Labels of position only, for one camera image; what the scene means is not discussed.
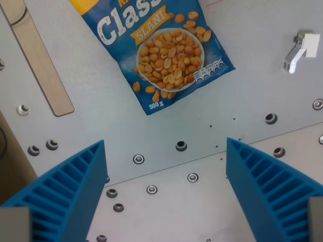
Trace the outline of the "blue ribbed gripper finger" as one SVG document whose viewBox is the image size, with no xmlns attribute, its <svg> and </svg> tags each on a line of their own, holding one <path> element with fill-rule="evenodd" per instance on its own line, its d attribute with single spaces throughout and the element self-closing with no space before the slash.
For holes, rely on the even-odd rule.
<svg viewBox="0 0 323 242">
<path fill-rule="evenodd" d="M 32 241 L 86 241 L 107 179 L 104 141 L 55 166 L 3 203 L 27 207 Z"/>
<path fill-rule="evenodd" d="M 227 138 L 226 176 L 256 241 L 309 241 L 308 200 L 322 185 L 290 165 Z"/>
</svg>

